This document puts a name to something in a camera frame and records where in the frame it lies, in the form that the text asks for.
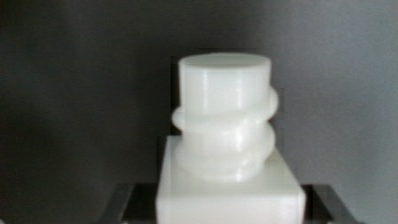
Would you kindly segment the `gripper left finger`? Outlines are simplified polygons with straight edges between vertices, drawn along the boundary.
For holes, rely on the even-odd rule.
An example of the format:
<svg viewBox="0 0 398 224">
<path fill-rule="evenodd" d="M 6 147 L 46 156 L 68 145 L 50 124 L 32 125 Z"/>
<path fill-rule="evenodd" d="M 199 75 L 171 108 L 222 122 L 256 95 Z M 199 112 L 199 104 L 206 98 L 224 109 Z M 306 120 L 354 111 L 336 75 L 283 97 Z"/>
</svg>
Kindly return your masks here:
<svg viewBox="0 0 398 224">
<path fill-rule="evenodd" d="M 128 213 L 128 205 L 133 194 L 135 185 L 121 183 L 116 186 L 103 214 L 100 217 L 100 224 L 132 224 L 133 218 Z"/>
</svg>

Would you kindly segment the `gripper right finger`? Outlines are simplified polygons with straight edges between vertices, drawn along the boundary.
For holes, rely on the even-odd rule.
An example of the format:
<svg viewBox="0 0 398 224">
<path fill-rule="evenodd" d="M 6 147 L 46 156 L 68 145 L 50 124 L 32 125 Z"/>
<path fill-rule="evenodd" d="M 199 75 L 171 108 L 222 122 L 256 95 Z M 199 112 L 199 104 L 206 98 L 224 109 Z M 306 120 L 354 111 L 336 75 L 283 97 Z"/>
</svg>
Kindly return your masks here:
<svg viewBox="0 0 398 224">
<path fill-rule="evenodd" d="M 302 189 L 308 196 L 302 224 L 356 224 L 356 217 L 332 187 L 309 184 Z"/>
</svg>

